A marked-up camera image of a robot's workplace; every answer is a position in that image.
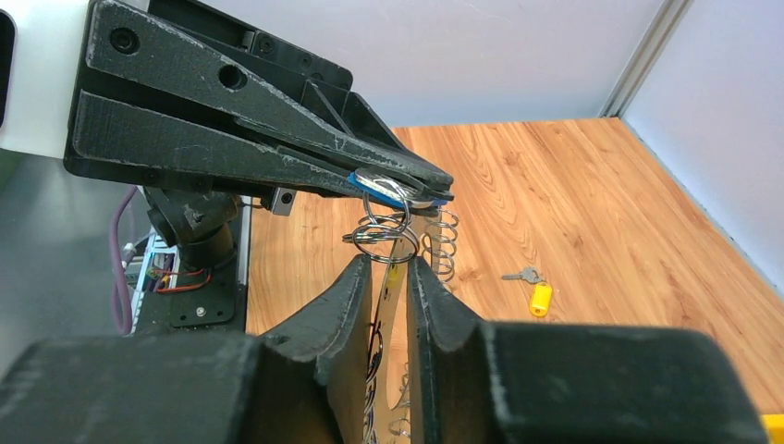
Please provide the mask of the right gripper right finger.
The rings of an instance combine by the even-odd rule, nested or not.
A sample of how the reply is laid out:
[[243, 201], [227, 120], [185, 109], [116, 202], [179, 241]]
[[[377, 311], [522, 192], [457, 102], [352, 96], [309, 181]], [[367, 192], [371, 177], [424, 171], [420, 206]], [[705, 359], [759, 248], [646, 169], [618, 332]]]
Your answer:
[[421, 258], [408, 267], [414, 443], [765, 443], [706, 334], [481, 318]]

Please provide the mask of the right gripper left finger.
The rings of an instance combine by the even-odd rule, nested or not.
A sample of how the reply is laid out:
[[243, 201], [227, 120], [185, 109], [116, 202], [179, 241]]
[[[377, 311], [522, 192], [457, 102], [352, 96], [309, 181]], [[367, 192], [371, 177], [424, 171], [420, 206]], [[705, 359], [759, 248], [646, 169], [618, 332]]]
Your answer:
[[1, 381], [5, 443], [360, 443], [372, 301], [358, 255], [261, 336], [32, 344]]

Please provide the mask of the blue tagged key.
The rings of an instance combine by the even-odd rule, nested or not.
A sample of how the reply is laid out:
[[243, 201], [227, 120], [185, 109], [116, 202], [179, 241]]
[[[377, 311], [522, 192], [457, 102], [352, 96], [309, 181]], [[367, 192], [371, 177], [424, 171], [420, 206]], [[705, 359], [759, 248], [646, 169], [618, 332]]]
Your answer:
[[447, 204], [447, 200], [422, 197], [416, 189], [366, 169], [351, 172], [348, 181], [369, 196], [391, 207], [404, 208], [407, 205], [411, 209], [428, 209]]

